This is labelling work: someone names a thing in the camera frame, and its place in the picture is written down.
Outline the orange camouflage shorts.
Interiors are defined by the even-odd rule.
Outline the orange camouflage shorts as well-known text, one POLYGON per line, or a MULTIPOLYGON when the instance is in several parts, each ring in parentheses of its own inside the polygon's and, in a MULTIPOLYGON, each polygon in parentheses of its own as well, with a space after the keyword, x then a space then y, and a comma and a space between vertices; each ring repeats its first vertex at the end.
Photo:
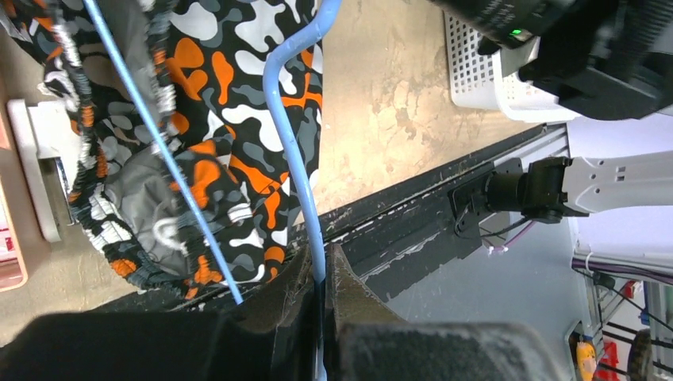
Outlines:
MULTIPOLYGON (((300 206, 263 94, 267 57, 315 1, 101 1, 102 16, 242 290, 276 278, 300 206)), ((81 1, 4 1, 79 136, 69 205, 142 290, 192 299, 227 281, 81 1)))

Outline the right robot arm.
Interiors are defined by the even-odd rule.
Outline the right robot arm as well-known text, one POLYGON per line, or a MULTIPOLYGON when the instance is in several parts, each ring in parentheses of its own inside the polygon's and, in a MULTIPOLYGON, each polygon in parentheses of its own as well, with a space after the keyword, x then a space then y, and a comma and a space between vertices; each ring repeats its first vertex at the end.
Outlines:
MULTIPOLYGON (((669 1, 442 1, 482 35, 479 53, 519 48, 538 38, 522 81, 560 106, 598 121, 641 119, 672 104, 669 1)), ((518 212, 549 224, 633 206, 672 203, 672 155, 616 159, 547 158, 527 171, 490 171, 457 190, 457 218, 518 212)))

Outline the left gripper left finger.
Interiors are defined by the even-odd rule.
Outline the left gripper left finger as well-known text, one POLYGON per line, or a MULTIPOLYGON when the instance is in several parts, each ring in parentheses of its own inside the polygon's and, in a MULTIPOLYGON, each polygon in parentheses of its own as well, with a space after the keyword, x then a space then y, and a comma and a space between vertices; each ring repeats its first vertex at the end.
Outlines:
POLYGON ((230 310, 49 314, 1 351, 4 380, 307 380, 310 255, 230 310))

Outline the white stapler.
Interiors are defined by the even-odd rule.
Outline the white stapler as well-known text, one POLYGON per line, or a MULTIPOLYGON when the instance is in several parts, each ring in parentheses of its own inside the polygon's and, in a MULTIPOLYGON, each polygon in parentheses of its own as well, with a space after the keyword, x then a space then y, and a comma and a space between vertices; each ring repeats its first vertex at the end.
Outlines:
POLYGON ((44 239, 49 243, 62 240, 52 202, 67 204, 71 181, 75 179, 80 142, 72 131, 71 120, 61 101, 39 102, 33 106, 23 99, 6 104, 15 143, 30 196, 44 239), (60 194, 50 196, 41 164, 50 161, 60 185, 60 194))

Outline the peach plastic file organizer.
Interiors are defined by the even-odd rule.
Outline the peach plastic file organizer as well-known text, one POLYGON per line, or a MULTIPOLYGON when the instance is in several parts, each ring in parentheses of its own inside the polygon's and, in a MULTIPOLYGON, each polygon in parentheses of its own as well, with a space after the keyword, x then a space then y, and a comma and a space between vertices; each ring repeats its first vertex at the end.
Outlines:
POLYGON ((1 105, 1 291, 16 289, 28 277, 17 229, 25 216, 28 190, 6 107, 1 105))

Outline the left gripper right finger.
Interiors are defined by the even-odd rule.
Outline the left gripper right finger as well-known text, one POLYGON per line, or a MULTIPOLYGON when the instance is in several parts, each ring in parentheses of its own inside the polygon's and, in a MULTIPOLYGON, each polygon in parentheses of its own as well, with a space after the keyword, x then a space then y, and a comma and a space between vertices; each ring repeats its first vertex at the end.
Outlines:
POLYGON ((328 244, 325 256, 329 380, 562 379, 533 330, 404 321, 355 274, 339 244, 328 244))

